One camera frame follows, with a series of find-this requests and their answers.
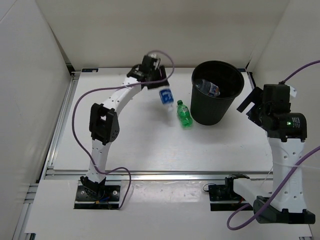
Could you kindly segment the white orange label bottle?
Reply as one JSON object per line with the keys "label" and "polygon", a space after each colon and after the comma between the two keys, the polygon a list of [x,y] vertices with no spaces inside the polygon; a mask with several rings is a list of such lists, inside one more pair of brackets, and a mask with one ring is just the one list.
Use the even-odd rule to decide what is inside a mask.
{"label": "white orange label bottle", "polygon": [[215,98],[220,96],[219,87],[206,79],[196,79],[195,86],[205,95]]}

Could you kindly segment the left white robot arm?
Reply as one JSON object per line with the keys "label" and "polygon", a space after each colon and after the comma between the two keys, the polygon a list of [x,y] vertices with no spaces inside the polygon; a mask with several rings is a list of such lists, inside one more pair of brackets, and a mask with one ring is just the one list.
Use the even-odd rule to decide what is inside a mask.
{"label": "left white robot arm", "polygon": [[119,115],[129,101],[142,91],[168,84],[165,67],[156,53],[148,53],[142,63],[135,65],[120,87],[103,103],[90,109],[89,131],[92,149],[88,172],[80,178],[87,195],[95,201],[106,197],[106,163],[112,142],[120,133]]}

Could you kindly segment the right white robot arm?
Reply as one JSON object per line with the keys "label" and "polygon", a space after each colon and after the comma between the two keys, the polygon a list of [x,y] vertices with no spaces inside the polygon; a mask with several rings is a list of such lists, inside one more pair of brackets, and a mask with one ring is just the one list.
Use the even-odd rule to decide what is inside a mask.
{"label": "right white robot arm", "polygon": [[265,130],[271,148],[273,183],[268,193],[245,175],[225,178],[224,193],[230,200],[242,197],[252,207],[253,217],[234,227],[239,230],[253,220],[260,224],[313,225],[314,213],[307,209],[304,199],[303,174],[299,168],[317,150],[303,155],[307,139],[307,119],[291,111],[291,98],[296,90],[284,83],[255,87],[237,108],[243,112],[250,103],[248,119]]}

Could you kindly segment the blue label water bottle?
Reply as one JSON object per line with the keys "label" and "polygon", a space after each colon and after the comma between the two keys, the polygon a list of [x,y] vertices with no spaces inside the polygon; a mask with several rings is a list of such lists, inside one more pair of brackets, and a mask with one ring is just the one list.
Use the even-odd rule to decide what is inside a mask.
{"label": "blue label water bottle", "polygon": [[159,96],[162,105],[171,112],[173,110],[173,104],[174,104],[174,97],[171,91],[171,88],[169,86],[162,86],[160,87]]}

